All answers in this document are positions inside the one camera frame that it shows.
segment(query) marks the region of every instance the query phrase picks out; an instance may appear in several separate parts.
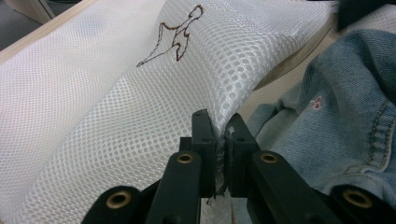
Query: blue denim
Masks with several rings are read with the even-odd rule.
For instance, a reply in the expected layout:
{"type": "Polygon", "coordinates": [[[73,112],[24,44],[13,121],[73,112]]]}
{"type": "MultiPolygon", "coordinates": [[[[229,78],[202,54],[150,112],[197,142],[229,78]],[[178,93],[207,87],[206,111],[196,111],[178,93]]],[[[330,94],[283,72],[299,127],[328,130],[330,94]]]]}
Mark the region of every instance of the blue denim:
{"type": "Polygon", "coordinates": [[[367,189],[396,208],[396,35],[361,30],[309,64],[303,80],[247,123],[314,189],[367,189]]]}

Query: screw hole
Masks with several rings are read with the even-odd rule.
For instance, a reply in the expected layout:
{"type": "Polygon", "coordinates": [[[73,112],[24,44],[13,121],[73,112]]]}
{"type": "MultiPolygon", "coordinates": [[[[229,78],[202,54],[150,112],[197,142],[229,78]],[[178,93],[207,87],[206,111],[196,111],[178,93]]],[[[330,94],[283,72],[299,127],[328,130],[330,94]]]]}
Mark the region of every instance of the screw hole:
{"type": "Polygon", "coordinates": [[[262,161],[265,161],[267,163],[276,163],[277,162],[277,156],[270,154],[270,153],[264,153],[260,156],[262,161]]]}
{"type": "Polygon", "coordinates": [[[119,209],[127,205],[131,200],[131,194],[126,190],[121,190],[110,195],[107,198],[106,205],[111,209],[119,209]]]}
{"type": "Polygon", "coordinates": [[[371,208],[373,206],[371,199],[358,190],[346,189],[343,192],[343,197],[347,202],[361,208],[371,208]]]}
{"type": "Polygon", "coordinates": [[[180,156],[177,157],[177,161],[180,163],[190,163],[194,160],[194,157],[190,154],[181,154],[180,156]]]}

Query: wooden surface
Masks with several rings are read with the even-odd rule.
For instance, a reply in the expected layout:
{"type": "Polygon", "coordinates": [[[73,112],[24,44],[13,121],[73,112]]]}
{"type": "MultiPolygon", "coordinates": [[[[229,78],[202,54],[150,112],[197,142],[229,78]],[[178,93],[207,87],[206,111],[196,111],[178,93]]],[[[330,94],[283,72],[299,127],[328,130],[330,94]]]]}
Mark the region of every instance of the wooden surface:
{"type": "Polygon", "coordinates": [[[4,63],[8,59],[12,58],[14,55],[16,55],[22,49],[26,48],[31,43],[50,34],[52,31],[54,31],[58,27],[62,26],[65,22],[69,21],[71,18],[73,18],[78,13],[83,11],[85,8],[87,8],[88,6],[93,4],[95,1],[96,0],[83,0],[83,1],[79,2],[75,6],[66,10],[66,12],[57,16],[55,19],[40,26],[38,29],[36,29],[29,35],[25,36],[24,38],[20,39],[19,41],[15,42],[8,48],[3,49],[2,51],[0,51],[0,64],[4,63]]]}

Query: white mesh fabric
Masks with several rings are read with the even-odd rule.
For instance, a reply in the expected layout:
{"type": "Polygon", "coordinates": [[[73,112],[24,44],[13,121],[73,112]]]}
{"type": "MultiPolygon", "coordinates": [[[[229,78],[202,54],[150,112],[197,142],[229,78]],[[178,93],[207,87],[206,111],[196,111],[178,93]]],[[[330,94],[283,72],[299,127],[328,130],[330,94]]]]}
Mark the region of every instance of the white mesh fabric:
{"type": "Polygon", "coordinates": [[[385,5],[347,28],[349,32],[359,29],[382,30],[396,34],[396,6],[385,5]]]}
{"type": "MultiPolygon", "coordinates": [[[[194,111],[208,108],[221,136],[329,9],[287,0],[96,2],[0,66],[0,218],[80,222],[105,190],[147,187],[191,134],[194,111]],[[198,5],[204,13],[187,29],[183,57],[173,48],[136,67],[160,24],[178,26],[198,5]]],[[[163,31],[158,50],[185,41],[163,31]]],[[[231,206],[218,202],[204,208],[204,223],[230,222],[231,206]]]]}

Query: denim fabric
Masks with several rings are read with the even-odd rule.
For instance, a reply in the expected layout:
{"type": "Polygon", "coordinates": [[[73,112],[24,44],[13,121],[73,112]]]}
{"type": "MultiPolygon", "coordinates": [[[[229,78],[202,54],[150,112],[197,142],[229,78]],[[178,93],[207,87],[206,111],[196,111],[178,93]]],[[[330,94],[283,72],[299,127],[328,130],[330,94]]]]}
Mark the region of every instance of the denim fabric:
{"type": "Polygon", "coordinates": [[[396,35],[361,30],[320,54],[247,125],[314,189],[351,184],[396,208],[395,105],[396,35]]]}

